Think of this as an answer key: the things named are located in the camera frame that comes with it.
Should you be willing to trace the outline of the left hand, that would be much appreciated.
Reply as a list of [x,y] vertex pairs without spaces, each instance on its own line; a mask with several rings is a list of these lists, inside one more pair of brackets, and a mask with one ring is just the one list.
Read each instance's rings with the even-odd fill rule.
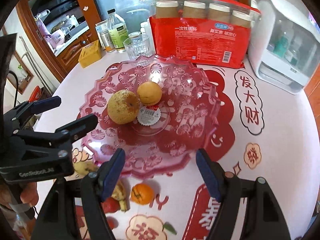
[[[11,209],[10,204],[12,203],[12,200],[9,193],[9,188],[5,184],[1,184],[0,199],[1,205]],[[35,206],[39,201],[39,194],[37,192],[37,182],[32,182],[25,185],[20,194],[20,199],[23,204]]]

